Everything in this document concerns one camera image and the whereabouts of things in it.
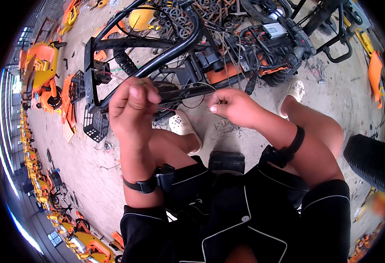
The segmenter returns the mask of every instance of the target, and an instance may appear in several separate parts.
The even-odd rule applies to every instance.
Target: white piping
[[[271,235],[267,235],[267,234],[265,234],[265,233],[263,233],[263,232],[258,231],[257,229],[253,229],[253,228],[250,227],[250,226],[248,226],[248,228],[250,228],[250,229],[252,229],[252,230],[254,230],[254,231],[256,231],[256,232],[258,232],[258,233],[260,233],[260,234],[263,234],[263,235],[265,235],[265,236],[268,236],[268,237],[271,237],[271,238],[273,238],[273,239],[276,239],[276,240],[278,240],[278,241],[280,241],[280,242],[282,242],[282,243],[284,243],[284,244],[286,245],[286,248],[284,249],[283,254],[282,254],[282,256],[280,257],[280,260],[279,260],[279,263],[280,263],[280,262],[282,261],[282,259],[283,259],[284,254],[286,253],[286,249],[288,249],[288,244],[287,244],[286,242],[284,242],[283,240],[281,240],[281,239],[278,239],[278,238],[276,238],[276,237],[274,237],[274,236],[271,236]]]
[[[347,201],[349,202],[349,204],[350,204],[350,200],[349,200],[349,198],[347,198],[347,197],[345,197],[344,195],[338,195],[338,194],[336,194],[336,195],[330,195],[330,196],[328,196],[328,197],[344,197],[344,198],[346,198],[347,199]],[[312,202],[312,203],[310,203],[309,205],[307,205],[304,209],[302,209],[302,211],[304,211],[308,206],[310,206],[311,204],[313,204],[313,203],[315,203],[315,202],[318,202],[318,201],[320,201],[320,200],[323,200],[323,199],[325,199],[325,198],[328,198],[328,197],[323,197],[323,198],[321,198],[321,199],[318,199],[318,200],[316,200],[316,201],[314,201],[314,202]]]
[[[190,205],[190,206],[192,206],[193,208],[197,208],[197,210],[200,212],[200,214],[202,214],[202,215],[209,215],[209,214],[203,214],[203,213],[201,213],[201,211],[200,211],[200,209],[198,208],[198,207],[196,207],[196,206],[193,206],[193,205]]]
[[[122,217],[124,217],[125,215],[140,215],[140,216],[147,216],[147,217],[150,217],[150,218],[155,218],[155,219],[159,219],[159,220],[164,221],[164,220],[161,219],[161,218],[157,218],[157,217],[153,217],[153,216],[149,216],[149,215],[141,215],[141,214],[135,214],[135,213],[125,213]]]
[[[303,191],[303,192],[309,192],[309,190],[302,190],[302,189],[298,189],[298,188],[295,188],[295,187],[288,186],[287,184],[284,184],[284,183],[281,183],[281,182],[279,182],[279,181],[276,181],[276,180],[274,180],[273,178],[271,178],[271,177],[269,177],[269,176],[266,176],[266,177],[272,179],[274,182],[278,182],[279,184],[282,184],[282,185],[284,185],[284,186],[290,187],[290,188],[292,188],[292,189],[299,190],[299,191]]]
[[[177,182],[177,183],[173,183],[172,185],[176,185],[176,184],[179,184],[179,183],[182,183],[182,182],[188,181],[188,180],[190,180],[190,179],[193,179],[194,177],[197,177],[197,176],[200,176],[200,175],[204,174],[206,171],[202,172],[202,173],[201,173],[201,174],[199,174],[199,175],[196,175],[196,176],[192,176],[192,177],[190,177],[190,178],[188,178],[188,179],[185,179],[184,181],[180,181],[180,182]]]
[[[249,222],[249,220],[251,220],[251,213],[250,213],[250,211],[249,211],[249,205],[248,205],[248,199],[247,199],[247,197],[246,197],[246,188],[245,188],[245,186],[244,186],[244,193],[245,193],[246,206],[247,206],[247,208],[248,208],[248,213],[249,213],[249,219],[248,219],[247,221],[244,221],[244,222],[241,222],[241,223],[236,224],[236,225],[234,225],[234,226],[231,226],[231,227],[229,227],[229,228],[227,228],[227,229],[225,229],[225,230],[219,231],[219,232],[217,232],[216,234],[213,234],[213,235],[208,236],[208,237],[206,237],[205,239],[203,239],[203,241],[201,242],[201,250],[203,251],[204,262],[206,262],[206,254],[204,254],[204,240],[206,240],[206,239],[208,239],[208,238],[211,238],[212,236],[215,236],[215,235],[217,235],[217,234],[220,234],[221,232],[225,232],[226,230],[229,230],[229,229],[231,229],[231,228],[234,228],[234,227],[236,227],[236,226],[238,226],[238,225],[241,225],[241,224],[243,224],[243,223],[245,223],[245,222]]]

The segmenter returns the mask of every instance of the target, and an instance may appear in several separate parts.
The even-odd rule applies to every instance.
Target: yellow helmet
[[[154,12],[154,10],[148,9],[136,9],[132,11],[129,18],[130,27],[137,32],[149,29],[150,24],[152,23],[153,19],[155,19],[153,16]]]

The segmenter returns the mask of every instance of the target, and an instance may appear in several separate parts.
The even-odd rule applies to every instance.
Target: orange scooter
[[[55,85],[55,74],[58,63],[58,49],[66,42],[37,43],[28,49],[21,50],[19,66],[21,67],[22,101],[34,100],[33,104],[44,111],[54,113],[61,104],[61,88]]]

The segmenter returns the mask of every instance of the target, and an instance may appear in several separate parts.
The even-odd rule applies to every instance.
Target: concrete floor
[[[82,11],[73,29],[63,36],[63,41],[68,44],[60,49],[57,70],[60,78],[56,78],[58,86],[62,87],[66,75],[82,69],[84,59],[84,44],[82,43],[86,43],[98,27],[103,26],[117,10],[123,9],[129,3],[131,0],[123,0],[122,4],[115,8],[111,8],[108,4],[92,11]],[[311,2],[307,2],[295,21],[305,16],[313,5]],[[249,25],[248,20],[245,21],[241,28]],[[311,35],[311,40],[316,48],[328,39],[318,31]],[[351,44],[353,55],[348,60],[334,64],[321,53],[309,59],[306,65],[304,62],[298,70],[298,77],[303,80],[306,89],[302,104],[335,119],[343,128],[344,145],[346,145],[348,138],[354,134],[373,135],[376,132],[375,128],[383,120],[383,109],[377,109],[371,98],[363,47],[359,40],[356,43],[353,39]],[[331,48],[333,57],[338,57],[345,52],[347,52],[347,48],[338,43]],[[151,48],[136,48],[130,57],[139,66],[147,62],[153,55]],[[68,70],[65,69],[65,64],[62,62],[63,58],[68,59]],[[325,66],[326,84],[318,84],[319,72],[311,71],[311,66],[316,65],[318,59]],[[115,61],[111,61],[110,64],[111,69],[118,68]],[[115,72],[115,76],[122,79],[127,77],[122,71]],[[113,77],[110,83],[98,88],[100,98],[105,97],[121,82],[117,77]],[[242,81],[242,88],[246,82],[246,80]],[[260,81],[251,97],[264,108],[275,112],[276,104],[283,96],[285,88],[286,85],[272,88]],[[189,107],[195,106],[201,98],[190,98],[185,100],[185,104]],[[199,154],[203,162],[205,164],[208,162],[208,156],[212,150],[239,151],[245,155],[245,169],[251,169],[258,162],[262,150],[268,144],[267,140],[254,130],[230,131],[231,124],[223,125],[221,118],[210,113],[205,105],[202,103],[195,109],[180,106],[180,110],[188,114],[193,127],[203,141],[204,147]],[[105,140],[97,144],[85,136],[82,128],[84,108],[85,100],[76,103],[77,134],[74,135],[70,143],[67,143],[62,135],[62,124],[57,113],[51,115],[37,108],[32,108],[28,110],[29,123],[34,133],[34,146],[39,151],[40,159],[45,164],[48,162],[46,150],[49,148],[55,166],[60,169],[63,181],[75,192],[78,198],[78,210],[96,229],[98,236],[104,235],[105,240],[110,241],[111,233],[119,232],[119,222],[125,204],[122,190],[123,182],[120,178],[121,172],[118,165],[120,145],[112,132],[109,132],[106,138],[108,142],[113,144],[113,148],[109,152],[103,148]],[[379,139],[384,140],[383,126],[377,129]],[[342,155],[337,162],[350,187],[351,220],[353,222],[353,213],[363,203],[370,186],[353,173]],[[359,222],[353,223],[351,247],[354,248],[353,243],[358,237],[372,232],[379,222],[378,218],[365,213]]]

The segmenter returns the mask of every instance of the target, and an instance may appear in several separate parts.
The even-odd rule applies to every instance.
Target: plastic basket
[[[74,77],[71,78],[69,89],[69,97],[71,104],[81,100],[86,96],[85,91],[85,74],[79,70]]]
[[[88,104],[85,107],[85,119],[83,120],[83,131],[90,139],[99,143],[108,134],[109,120],[100,111],[95,114],[88,112]]]

